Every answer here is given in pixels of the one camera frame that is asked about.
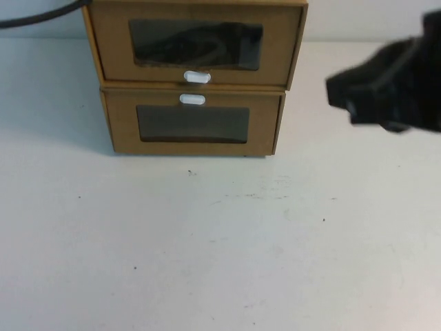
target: cardboard drawer box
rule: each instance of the cardboard drawer box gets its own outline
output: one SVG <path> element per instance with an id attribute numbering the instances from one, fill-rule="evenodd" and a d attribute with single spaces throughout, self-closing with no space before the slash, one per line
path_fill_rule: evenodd
<path id="1" fill-rule="evenodd" d="M 114 149 L 126 154 L 274 153 L 285 93 L 103 89 Z"/>
<path id="2" fill-rule="evenodd" d="M 107 81 L 289 89 L 306 0 L 94 0 L 84 11 Z"/>

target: white drawer handle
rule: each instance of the white drawer handle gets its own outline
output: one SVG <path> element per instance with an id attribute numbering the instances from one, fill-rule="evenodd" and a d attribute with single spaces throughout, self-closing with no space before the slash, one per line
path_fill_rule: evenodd
<path id="1" fill-rule="evenodd" d="M 181 94 L 179 100 L 185 105 L 201 106 L 205 103 L 205 97 L 197 94 Z"/>
<path id="2" fill-rule="evenodd" d="M 205 72 L 186 71 L 184 78 L 189 83 L 206 84 L 212 80 L 212 76 Z"/>

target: white background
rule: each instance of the white background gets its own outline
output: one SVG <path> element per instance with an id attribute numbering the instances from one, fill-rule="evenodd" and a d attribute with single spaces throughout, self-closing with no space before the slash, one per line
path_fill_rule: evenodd
<path id="1" fill-rule="evenodd" d="M 36 14 L 71 0 L 0 0 L 0 19 Z M 310 0 L 306 39 L 382 41 L 417 34 L 423 12 L 440 0 Z M 1 31 L 0 37 L 85 37 L 76 12 L 39 26 Z"/>
<path id="2" fill-rule="evenodd" d="M 85 39 L 1 42 L 0 331 L 440 331 L 441 136 L 327 105 L 379 43 L 304 43 L 261 159 L 118 157 Z"/>

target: black plastic object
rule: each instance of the black plastic object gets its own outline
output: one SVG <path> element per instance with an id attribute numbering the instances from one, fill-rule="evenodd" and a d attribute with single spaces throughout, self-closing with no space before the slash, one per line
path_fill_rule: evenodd
<path id="1" fill-rule="evenodd" d="M 424 16 L 424 35 L 379 50 L 368 62 L 327 80 L 329 104 L 352 124 L 441 132 L 441 11 Z"/>

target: stacked drawers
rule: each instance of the stacked drawers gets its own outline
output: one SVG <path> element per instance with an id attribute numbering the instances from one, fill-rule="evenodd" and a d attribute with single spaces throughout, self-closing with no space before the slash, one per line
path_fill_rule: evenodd
<path id="1" fill-rule="evenodd" d="M 306 0 L 94 0 L 83 10 L 116 152 L 275 153 Z"/>

